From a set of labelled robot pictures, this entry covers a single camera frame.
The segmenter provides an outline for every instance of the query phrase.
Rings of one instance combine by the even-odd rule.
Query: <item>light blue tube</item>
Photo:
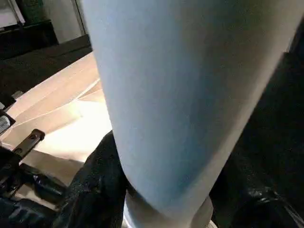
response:
[[[132,220],[187,227],[288,49],[304,1],[83,6],[123,170],[143,199],[129,196],[143,212],[131,211]]]

